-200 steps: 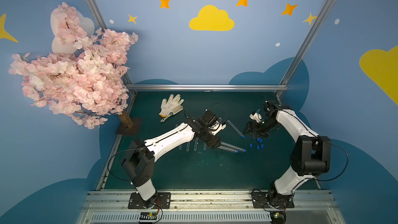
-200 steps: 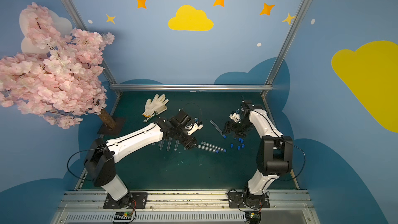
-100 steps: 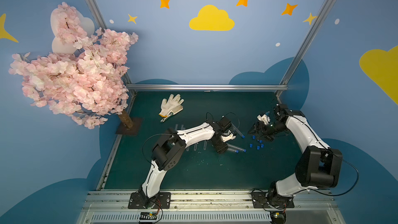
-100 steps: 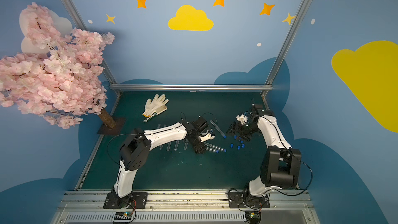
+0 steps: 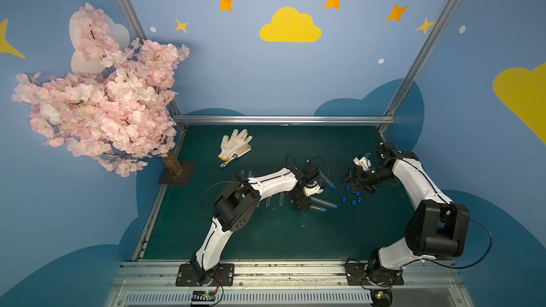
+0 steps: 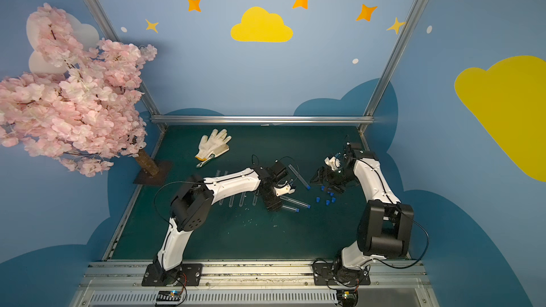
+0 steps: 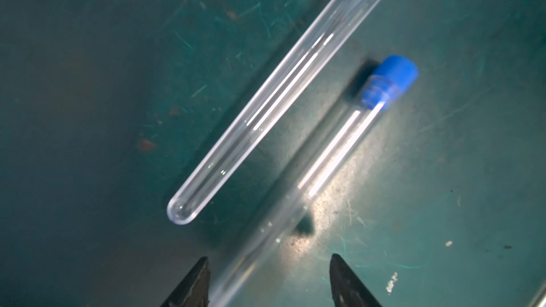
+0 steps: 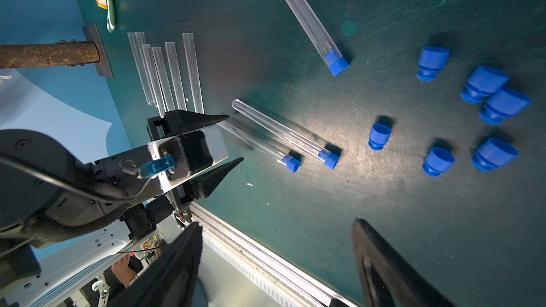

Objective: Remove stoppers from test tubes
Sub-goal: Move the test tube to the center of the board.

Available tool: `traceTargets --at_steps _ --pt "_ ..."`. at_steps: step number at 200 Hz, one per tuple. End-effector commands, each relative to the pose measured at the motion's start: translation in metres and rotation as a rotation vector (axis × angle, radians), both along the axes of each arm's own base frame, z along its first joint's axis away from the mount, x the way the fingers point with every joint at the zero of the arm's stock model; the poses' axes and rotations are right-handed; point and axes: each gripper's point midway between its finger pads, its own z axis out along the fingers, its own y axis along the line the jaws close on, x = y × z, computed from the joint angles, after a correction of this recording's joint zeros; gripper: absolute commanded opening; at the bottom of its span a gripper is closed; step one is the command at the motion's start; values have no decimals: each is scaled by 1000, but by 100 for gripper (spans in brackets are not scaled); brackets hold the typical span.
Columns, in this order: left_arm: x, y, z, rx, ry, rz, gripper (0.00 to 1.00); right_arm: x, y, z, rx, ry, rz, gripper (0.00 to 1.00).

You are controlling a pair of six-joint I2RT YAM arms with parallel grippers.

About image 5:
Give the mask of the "test tube diagonal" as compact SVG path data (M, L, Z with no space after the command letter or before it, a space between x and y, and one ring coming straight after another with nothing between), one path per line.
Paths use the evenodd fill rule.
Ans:
M311 201L314 202L314 203L321 204L321 205L326 206L326 207L330 207L330 208L334 208L334 209L338 208L337 204L330 203L330 202L325 201L325 200L321 200L320 198L316 198L314 196L311 196Z
M321 207L318 207L318 206L310 206L309 209L319 211L321 213L327 213L326 208L321 208Z

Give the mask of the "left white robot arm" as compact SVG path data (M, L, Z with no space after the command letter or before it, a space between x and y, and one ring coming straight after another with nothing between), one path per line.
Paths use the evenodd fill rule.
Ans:
M228 240L250 221L258 203L278 193L288 193L298 211L307 211L311 196L324 190L319 176L319 168L308 162L260 177L237 175L228 181L215 199L210 230L190 260L197 285L207 286L213 281Z

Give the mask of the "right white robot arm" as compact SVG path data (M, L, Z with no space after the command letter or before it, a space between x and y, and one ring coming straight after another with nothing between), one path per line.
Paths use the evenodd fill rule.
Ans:
M400 151L392 143L381 143L376 152L377 167L366 156L356 157L341 183L354 192L375 193L379 184L396 179L415 211L401 240L371 254L367 275L397 276L418 261L460 257L471 221L469 209L453 203L433 183L414 152Z

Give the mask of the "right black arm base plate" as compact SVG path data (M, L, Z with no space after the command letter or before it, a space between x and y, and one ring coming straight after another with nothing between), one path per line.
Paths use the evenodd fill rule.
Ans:
M387 289L402 286L404 279L401 271L385 269L379 264L349 261L344 264L346 279L349 286L371 286Z

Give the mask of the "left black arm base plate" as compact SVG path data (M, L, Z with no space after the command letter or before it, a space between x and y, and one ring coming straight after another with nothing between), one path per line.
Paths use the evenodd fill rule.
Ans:
M234 279L234 264L219 264L213 269L203 271L189 262L181 264L176 275L177 287L211 287L220 284L231 287Z

